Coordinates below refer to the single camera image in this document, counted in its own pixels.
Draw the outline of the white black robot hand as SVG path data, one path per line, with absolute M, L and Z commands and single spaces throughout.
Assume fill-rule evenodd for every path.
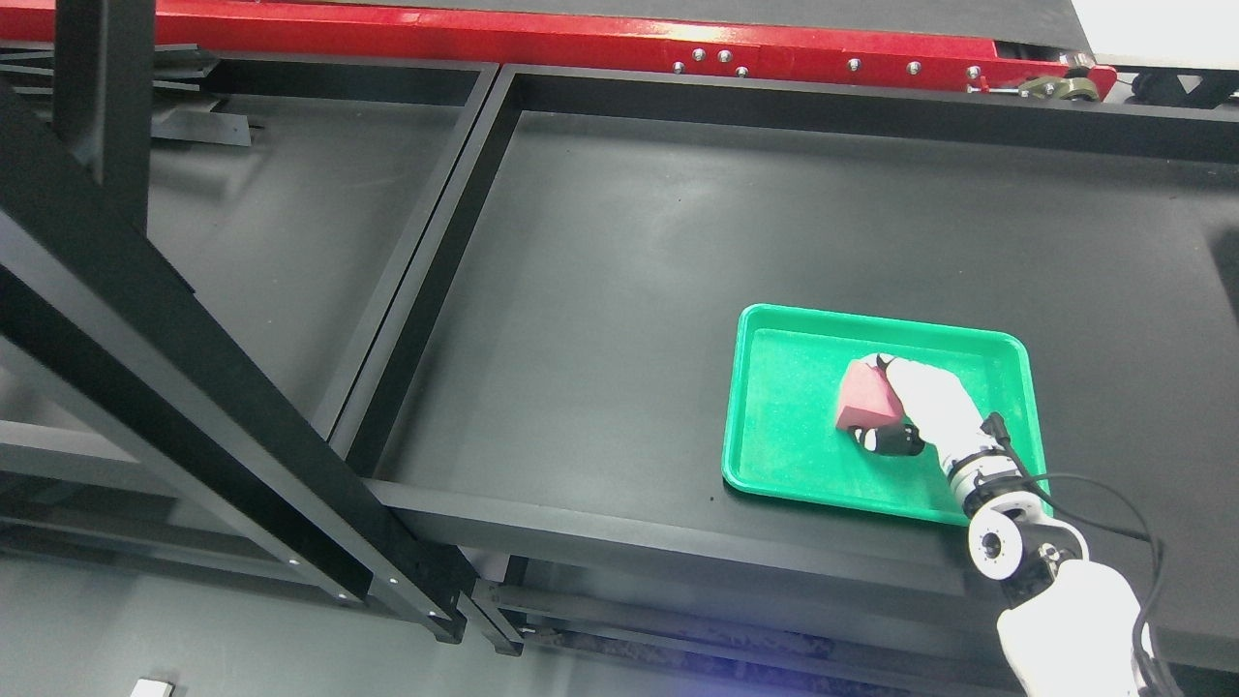
M 844 431 L 862 449 L 882 456 L 908 456 L 914 441 L 932 446 L 944 475 L 985 458 L 1006 458 L 1009 449 L 983 431 L 983 416 L 960 379 L 929 363 L 875 353 L 861 359 L 876 371 L 887 392 L 897 397 L 898 422 L 864 427 L 847 423 Z

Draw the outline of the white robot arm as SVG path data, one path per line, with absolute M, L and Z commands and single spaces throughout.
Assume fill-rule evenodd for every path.
M 995 444 L 944 456 L 942 470 L 968 520 L 973 565 L 1009 603 L 996 626 L 1018 687 L 1027 696 L 1158 693 L 1132 584 L 1048 513 L 1035 475 Z

